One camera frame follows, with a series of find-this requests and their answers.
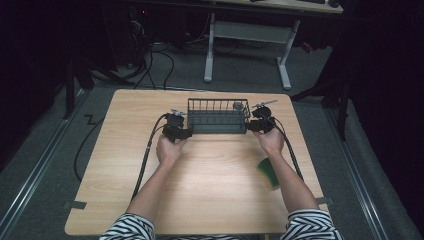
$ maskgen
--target table leg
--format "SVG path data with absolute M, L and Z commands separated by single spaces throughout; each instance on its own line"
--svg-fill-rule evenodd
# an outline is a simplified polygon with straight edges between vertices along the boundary
M 209 48 L 208 55 L 206 56 L 205 78 L 204 81 L 212 82 L 213 72 L 213 40 L 215 35 L 215 13 L 211 13 L 211 23 L 209 29 Z
M 284 49 L 282 57 L 277 58 L 278 69 L 280 70 L 281 81 L 283 83 L 283 88 L 285 90 L 291 89 L 290 79 L 287 74 L 286 61 L 290 53 L 290 49 L 293 45 L 294 38 L 296 37 L 297 29 L 299 28 L 300 21 L 297 20 L 294 22 L 293 27 L 290 31 L 289 38 Z

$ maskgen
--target black wire basket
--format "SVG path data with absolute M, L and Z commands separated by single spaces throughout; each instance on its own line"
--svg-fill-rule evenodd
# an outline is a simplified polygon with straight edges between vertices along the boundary
M 188 128 L 193 133 L 246 133 L 247 99 L 188 99 Z

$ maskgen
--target person's right hand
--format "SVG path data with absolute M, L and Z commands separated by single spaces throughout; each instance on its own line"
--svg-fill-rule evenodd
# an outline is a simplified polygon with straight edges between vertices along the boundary
M 283 150 L 284 146 L 284 139 L 283 135 L 281 135 L 277 128 L 274 128 L 267 133 L 253 132 L 253 134 L 258 138 L 262 149 L 265 151 L 268 157 L 273 154 L 281 155 L 281 151 Z

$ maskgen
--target wire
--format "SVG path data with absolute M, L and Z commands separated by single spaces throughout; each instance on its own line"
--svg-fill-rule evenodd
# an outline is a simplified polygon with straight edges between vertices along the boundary
M 199 42 L 199 41 L 203 41 L 203 40 L 205 40 L 205 39 L 208 39 L 207 37 L 205 37 L 205 38 L 203 38 L 203 39 L 201 39 L 201 38 L 205 35 L 206 29 L 208 28 L 208 23 L 209 23 L 209 19 L 210 19 L 210 17 L 211 17 L 211 14 L 209 13 L 209 14 L 208 14 L 208 18 L 206 19 L 205 27 L 203 28 L 203 31 L 202 31 L 202 33 L 199 35 L 199 37 L 198 37 L 196 40 L 193 40 L 193 41 L 191 41 L 191 42 L 187 42 L 186 44 L 196 43 L 196 42 Z
M 190 48 L 190 49 L 194 49 L 194 50 L 202 50 L 202 49 L 205 49 L 205 48 L 207 48 L 208 47 L 208 44 L 206 43 L 206 44 L 203 44 L 201 47 L 193 47 L 193 45 L 194 44 L 199 44 L 199 43 L 201 43 L 202 41 L 205 41 L 205 40 L 207 40 L 208 38 L 204 38 L 204 39 L 200 39 L 200 40 L 198 40 L 197 42 L 191 42 L 189 45 L 186 45 L 188 48 Z
M 157 128 L 159 122 L 163 118 L 165 118 L 166 116 L 167 116 L 167 114 L 163 114 L 162 116 L 159 117 L 159 119 L 155 123 L 155 126 L 153 127 L 152 133 L 150 134 L 150 138 L 149 138 L 149 141 L 147 142 L 147 146 L 146 146 L 146 152 L 144 152 L 144 158 L 143 158 L 143 162 L 141 164 L 140 173 L 138 175 L 137 184 L 135 185 L 134 192 L 133 192 L 133 195 L 131 197 L 131 200 L 134 199 L 134 197 L 138 193 L 138 189 L 140 188 L 141 180 L 143 179 L 144 170 L 146 169 L 146 163 L 147 163 L 147 159 L 148 159 L 149 153 L 150 153 L 150 147 L 152 146 L 152 139 L 155 136 L 157 130 L 160 129 L 160 128 L 158 128 L 158 129 L 156 129 L 156 128 Z
M 152 83 L 153 90 L 157 90 L 155 82 L 153 82 L 152 75 L 150 75 L 150 73 L 148 72 L 147 76 L 149 76 L 150 82 Z
M 271 120 L 270 120 L 268 117 L 266 117 L 265 115 L 263 115 L 263 114 L 261 114 L 261 113 L 259 113 L 259 112 L 258 112 L 258 115 L 260 115 L 262 118 L 266 119 L 268 122 L 272 123 L 272 125 L 273 125 L 273 126 L 274 126 L 274 127 L 275 127 L 278 131 L 280 131 L 281 135 L 283 135 L 284 141 L 286 142 L 287 148 L 289 149 L 290 156 L 291 156 L 291 159 L 292 159 L 292 161 L 293 161 L 293 166 L 294 166 L 294 168 L 295 168 L 295 170 L 296 170 L 296 173 L 297 173 L 297 175 L 300 177 L 300 179 L 302 179 L 302 181 L 304 181 L 303 176 L 302 176 L 302 172 L 300 171 L 299 164 L 297 163 L 297 159 L 296 159 L 296 156 L 295 156 L 294 151 L 293 151 L 293 147 L 291 146 L 290 141 L 289 141 L 289 139 L 287 138 L 286 132 L 285 132 L 284 127 L 283 127 L 283 124 L 281 124 L 281 122 L 280 122 L 278 119 L 274 118 L 275 120 L 277 120 L 277 122 L 278 122 L 278 123 L 280 123 L 281 128 L 282 128 L 282 129 L 281 129 L 280 127 L 278 127 L 278 126 L 277 126 L 277 125 L 276 125 L 273 121 L 271 121 Z
M 165 80 L 163 81 L 163 90 L 166 90 L 166 82 L 168 81 L 169 76 L 171 76 L 171 73 L 174 71 L 174 66 L 175 66 L 174 59 L 172 59 L 171 56 L 169 56 L 168 54 L 163 53 L 163 52 L 154 52 L 154 53 L 162 54 L 162 55 L 168 57 L 171 60 L 171 63 L 172 63 L 171 70 L 169 71 L 168 75 L 166 76 Z
M 267 48 L 269 46 L 273 46 L 273 45 L 275 45 L 275 43 L 266 42 L 266 43 L 261 43 L 261 45 L 255 46 L 254 44 L 251 44 L 250 41 L 240 41 L 240 45 L 243 46 L 243 47 L 249 47 L 249 48 L 254 48 L 254 49 L 263 49 L 263 48 Z
M 163 128 L 163 127 L 165 127 L 165 125 L 162 125 L 162 126 L 158 127 L 158 128 L 155 130 L 155 134 L 156 134 L 156 132 L 157 132 L 157 131 L 159 131 L 159 129 L 161 129 L 161 128 Z
M 74 158 L 74 173 L 75 176 L 77 177 L 78 181 L 81 182 L 82 178 L 81 176 L 78 174 L 78 170 L 77 170 L 77 161 L 78 161 L 78 157 L 81 153 L 81 150 L 83 148 L 83 146 L 85 145 L 85 142 L 88 140 L 88 138 L 90 137 L 90 135 L 94 132 L 94 130 L 105 120 L 105 118 L 103 117 L 100 121 L 98 121 L 96 123 L 96 125 L 94 125 L 94 127 L 90 130 L 90 132 L 87 134 L 87 136 L 85 136 L 84 140 L 82 141 L 82 143 L 80 144 L 77 153 L 75 154 L 75 158 Z
M 134 63 L 135 63 L 135 65 L 138 65 L 138 67 L 137 67 L 137 69 L 134 72 L 129 73 L 126 76 L 122 76 L 122 77 L 117 76 L 117 77 L 119 77 L 122 80 L 128 80 L 128 79 L 131 79 L 133 77 L 136 77 L 137 75 L 139 75 L 139 74 L 141 74 L 143 72 L 144 67 L 145 67 L 145 64 L 141 64 L 141 63 L 138 62 L 139 61 L 138 58 L 139 58 L 139 56 L 141 56 L 143 54 L 143 49 L 144 49 L 143 48 L 143 43 L 145 42 L 144 40 L 147 38 L 146 31 L 145 31 L 143 25 L 140 24 L 139 22 L 134 21 L 134 20 L 131 20 L 130 23 L 133 24 L 135 26 L 135 28 L 136 28 L 136 33 L 135 33 L 135 35 L 132 34 L 132 36 L 133 36 L 134 41 L 135 41 L 135 51 L 136 51 L 136 54 L 135 54 L 136 56 L 135 56 L 135 59 L 134 59 Z M 93 78 L 98 79 L 98 80 L 101 80 L 101 81 L 116 80 L 116 79 L 111 78 L 110 76 L 108 76 L 109 73 L 106 73 L 107 75 L 105 75 L 104 73 L 101 73 L 100 72 L 101 75 L 99 75 L 99 74 L 97 74 L 97 73 L 95 73 L 93 71 L 90 71 L 90 74 L 91 74 L 91 76 Z
M 138 87 L 138 85 L 141 83 L 141 81 L 143 81 L 144 77 L 146 77 L 146 75 L 150 72 L 150 69 L 152 69 L 152 65 L 153 65 L 153 52 L 150 51 L 149 68 L 146 70 L 146 73 L 143 76 L 141 76 L 140 80 L 138 80 L 138 82 L 134 85 L 133 89 L 136 89 Z
M 226 52 L 224 52 L 224 51 L 220 51 L 220 50 L 218 50 L 217 48 L 215 48 L 214 47 L 214 51 L 216 52 L 216 53 L 219 53 L 219 54 L 230 54 L 230 53 L 232 53 L 232 52 L 235 52 L 237 49 L 238 49 L 238 47 L 239 47 L 239 45 L 240 45 L 240 41 L 239 40 L 234 40 L 234 41 L 223 41 L 223 40 L 221 40 L 220 41 L 221 43 L 224 43 L 224 42 L 234 42 L 234 48 L 233 49 L 231 49 L 231 50 L 228 50 L 228 51 L 226 51 Z

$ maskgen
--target black cable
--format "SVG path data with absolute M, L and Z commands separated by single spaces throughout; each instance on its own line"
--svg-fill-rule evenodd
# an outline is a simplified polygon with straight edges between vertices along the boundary
M 134 192 L 133 192 L 133 195 L 131 197 L 131 200 L 134 199 L 134 197 L 138 193 L 138 189 L 140 188 L 141 180 L 143 179 L 143 175 L 144 175 L 144 170 L 146 169 L 147 158 L 149 157 L 149 153 L 150 153 L 150 147 L 152 146 L 152 139 L 155 136 L 156 131 L 159 129 L 159 128 L 158 129 L 156 129 L 156 128 L 157 128 L 159 122 L 163 118 L 165 118 L 166 115 L 167 114 L 163 114 L 162 116 L 159 117 L 159 119 L 156 121 L 155 126 L 153 127 L 152 133 L 150 134 L 150 138 L 149 138 L 149 141 L 147 142 L 147 146 L 146 146 L 146 152 L 144 152 L 143 163 L 141 164 L 140 173 L 138 175 L 137 184 L 135 185 Z
M 77 153 L 75 154 L 75 158 L 74 158 L 74 173 L 75 173 L 75 176 L 77 177 L 77 179 L 78 179 L 78 181 L 79 182 L 81 182 L 82 181 L 82 178 L 80 177 L 80 175 L 78 174 L 78 171 L 77 171 L 77 160 L 78 160 L 78 157 L 79 157 L 79 154 L 81 153 L 81 150 L 82 150 L 82 148 L 83 148 L 83 146 L 84 146 L 84 144 L 85 144 L 85 142 L 88 140 L 88 138 L 90 137 L 90 135 L 94 132 L 94 130 L 103 122 L 105 120 L 105 118 L 103 117 L 100 121 L 98 121 L 97 123 L 96 123 L 96 125 L 94 125 L 94 127 L 90 130 L 90 132 L 87 134 L 87 136 L 85 136 L 85 138 L 84 138 L 84 140 L 82 141 L 82 143 L 81 143 L 81 145 L 80 145 L 80 147 L 78 148 L 78 151 L 77 151 Z
M 150 69 L 152 69 L 152 65 L 153 65 L 153 52 L 150 51 L 150 64 L 149 64 L 149 68 L 146 69 L 146 73 L 144 73 L 144 75 L 141 76 L 140 80 L 138 80 L 138 82 L 134 85 L 133 89 L 136 89 L 138 87 L 138 85 L 141 83 L 141 81 L 143 81 L 144 77 L 146 77 L 146 75 L 150 72 Z
M 286 132 L 284 131 L 283 124 L 281 124 L 281 122 L 278 121 L 278 119 L 274 118 L 275 120 L 277 120 L 278 123 L 280 123 L 281 127 L 283 128 L 283 129 L 281 129 L 280 127 L 277 126 L 277 124 L 275 124 L 273 121 L 271 121 L 268 117 L 264 116 L 263 114 L 261 114 L 259 112 L 257 114 L 260 115 L 263 119 L 266 119 L 268 122 L 272 123 L 272 125 L 278 131 L 280 131 L 281 135 L 283 135 L 284 141 L 286 142 L 287 148 L 289 149 L 290 156 L 291 156 L 291 159 L 293 161 L 293 166 L 296 170 L 296 173 L 300 177 L 300 179 L 302 179 L 302 181 L 304 181 L 303 176 L 302 176 L 302 172 L 300 171 L 300 168 L 299 168 L 299 164 L 297 163 L 296 155 L 294 154 L 293 147 L 291 146 L 290 141 L 287 138 Z
M 137 32 L 136 32 L 137 36 L 134 35 L 134 34 L 132 36 L 134 37 L 134 40 L 135 40 L 135 52 L 136 52 L 133 61 L 134 61 L 135 65 L 138 65 L 138 67 L 134 72 L 129 73 L 128 75 L 125 75 L 125 76 L 122 76 L 122 77 L 118 76 L 122 80 L 128 80 L 128 79 L 134 78 L 134 77 L 138 76 L 139 74 L 141 74 L 143 72 L 146 64 L 142 64 L 143 61 L 138 60 L 138 59 L 144 54 L 145 51 L 147 51 L 146 47 L 148 47 L 148 45 L 144 44 L 144 43 L 148 42 L 149 38 L 151 37 L 151 34 L 147 33 L 149 30 L 145 30 L 145 27 L 143 27 L 138 21 L 132 20 L 132 21 L 130 21 L 130 23 L 135 24 L 137 26 Z M 101 81 L 115 80 L 115 79 L 111 78 L 110 76 L 105 75 L 103 73 L 101 73 L 101 75 L 103 75 L 103 76 L 101 76 L 101 75 L 94 73 L 93 71 L 90 71 L 90 72 L 91 72 L 91 76 L 93 78 L 101 80 Z
M 286 132 L 284 131 L 283 124 L 281 124 L 281 122 L 280 122 L 280 121 L 278 121 L 278 119 L 276 119 L 276 118 L 274 118 L 274 119 L 275 119 L 275 120 L 277 120 L 277 122 L 279 122 L 279 123 L 280 123 L 280 125 L 281 125 L 281 127 L 283 128 L 283 130 L 281 130 L 281 128 L 279 128 L 277 125 L 274 125 L 274 126 L 275 126 L 275 128 L 277 128 L 277 129 L 278 129 L 278 131 L 280 131 L 280 132 L 281 132 L 281 134 L 283 135 L 284 141 L 286 142 L 286 144 L 287 144 L 287 148 L 289 149 L 290 156 L 291 156 L 291 159 L 292 159 L 292 161 L 293 161 L 293 166 L 294 166 L 294 168 L 296 169 L 296 173 L 297 173 L 297 175 L 299 175 L 300 179 L 302 179 L 302 180 L 304 181 L 303 176 L 302 176 L 302 172 L 300 171 L 300 168 L 299 168 L 299 164 L 297 163 L 296 156 L 294 155 L 293 147 L 291 146 L 290 141 L 289 141 L 289 139 L 287 138 Z
M 156 132 L 157 132 L 157 131 L 159 131 L 161 128 L 164 128 L 164 127 L 165 127 L 165 125 L 158 127 L 158 128 L 155 130 L 155 134 L 156 134 Z
M 150 75 L 150 73 L 147 73 L 147 76 L 149 76 L 150 82 L 152 83 L 153 90 L 157 90 L 155 82 L 153 82 L 152 75 Z
M 192 46 L 192 45 L 195 45 L 195 44 L 201 44 L 205 40 L 208 40 L 208 38 L 204 38 L 204 39 L 198 40 L 197 42 L 191 42 L 189 44 L 186 44 L 185 46 L 188 47 L 188 48 L 190 48 L 190 49 L 194 49 L 194 50 L 206 49 L 208 47 L 208 43 L 202 44 L 201 47 L 193 47 Z
M 166 82 L 168 81 L 169 76 L 171 76 L 171 73 L 174 71 L 174 66 L 175 66 L 174 59 L 172 59 L 171 56 L 169 56 L 168 54 L 163 53 L 163 52 L 154 52 L 154 53 L 162 54 L 162 55 L 168 57 L 171 60 L 171 63 L 172 63 L 171 70 L 169 71 L 168 75 L 166 76 L 165 80 L 163 81 L 163 90 L 166 90 Z
M 238 47 L 239 47 L 239 45 L 240 45 L 240 41 L 239 40 L 235 40 L 235 46 L 234 46 L 234 48 L 233 49 L 231 49 L 231 50 L 229 50 L 229 51 L 226 51 L 226 52 L 223 52 L 223 51 L 219 51 L 216 47 L 214 47 L 213 49 L 214 49 L 214 51 L 216 52 L 216 53 L 219 53 L 219 54 L 230 54 L 230 53 L 232 53 L 232 52 L 234 52 L 234 51 L 236 51 L 237 49 L 238 49 Z
M 268 47 L 269 45 L 275 45 L 275 43 L 271 43 L 271 42 L 267 42 L 267 43 L 262 43 L 260 46 L 255 46 L 253 44 L 247 44 L 247 41 L 240 41 L 240 45 L 243 47 L 249 47 L 249 48 L 254 48 L 254 49 L 263 49 Z

